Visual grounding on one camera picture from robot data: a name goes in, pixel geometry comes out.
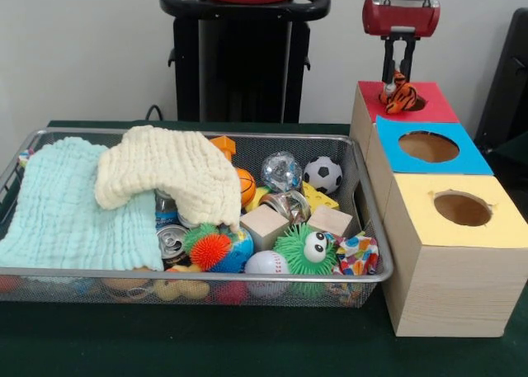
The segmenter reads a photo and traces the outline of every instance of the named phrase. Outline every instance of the yellow box top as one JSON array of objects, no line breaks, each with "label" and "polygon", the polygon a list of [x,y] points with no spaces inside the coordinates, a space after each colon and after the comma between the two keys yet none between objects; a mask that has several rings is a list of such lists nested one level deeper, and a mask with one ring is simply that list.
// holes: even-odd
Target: yellow box top
[{"label": "yellow box top", "polygon": [[528,248],[528,224],[495,177],[394,176],[424,245]]}]

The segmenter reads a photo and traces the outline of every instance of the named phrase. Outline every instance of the soccer ball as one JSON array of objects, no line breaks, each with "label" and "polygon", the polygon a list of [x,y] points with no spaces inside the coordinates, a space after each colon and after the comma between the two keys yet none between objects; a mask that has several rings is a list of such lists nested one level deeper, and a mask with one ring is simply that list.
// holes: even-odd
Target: soccer ball
[{"label": "soccer ball", "polygon": [[314,158],[304,169],[304,181],[324,194],[337,190],[342,179],[341,167],[329,157]]}]

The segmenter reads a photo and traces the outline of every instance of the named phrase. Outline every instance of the orange spiky ball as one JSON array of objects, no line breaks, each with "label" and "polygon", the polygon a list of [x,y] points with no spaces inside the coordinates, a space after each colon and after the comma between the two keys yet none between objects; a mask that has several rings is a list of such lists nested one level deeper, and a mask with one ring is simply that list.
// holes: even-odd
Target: orange spiky ball
[{"label": "orange spiky ball", "polygon": [[191,250],[192,264],[208,271],[229,253],[231,239],[225,234],[210,234],[198,240]]}]

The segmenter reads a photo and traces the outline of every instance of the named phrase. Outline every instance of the stuffed tiger toy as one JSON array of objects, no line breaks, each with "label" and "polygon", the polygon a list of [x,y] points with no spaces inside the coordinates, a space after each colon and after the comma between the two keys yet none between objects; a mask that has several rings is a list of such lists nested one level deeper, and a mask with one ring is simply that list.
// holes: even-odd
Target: stuffed tiger toy
[{"label": "stuffed tiger toy", "polygon": [[407,82],[403,73],[394,71],[393,84],[385,84],[379,95],[379,101],[385,105],[385,113],[396,115],[412,109],[418,100],[416,88]]}]

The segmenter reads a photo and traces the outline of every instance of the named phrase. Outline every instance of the green spiky ball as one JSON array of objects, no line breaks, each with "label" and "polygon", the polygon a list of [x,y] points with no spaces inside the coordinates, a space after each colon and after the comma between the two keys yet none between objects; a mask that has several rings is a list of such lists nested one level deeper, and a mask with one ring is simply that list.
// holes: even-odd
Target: green spiky ball
[{"label": "green spiky ball", "polygon": [[[292,274],[299,275],[331,275],[332,268],[336,265],[336,251],[330,243],[327,256],[320,263],[311,262],[304,255],[306,238],[312,233],[307,224],[296,224],[286,231],[284,237],[279,237],[273,250],[280,253],[288,262]],[[300,295],[318,297],[324,291],[324,284],[309,284],[295,282],[291,289]]]},{"label": "green spiky ball", "polygon": [[201,224],[196,229],[190,230],[185,237],[183,237],[183,252],[187,255],[191,254],[191,249],[203,237],[210,234],[219,234],[219,230],[213,224]]}]

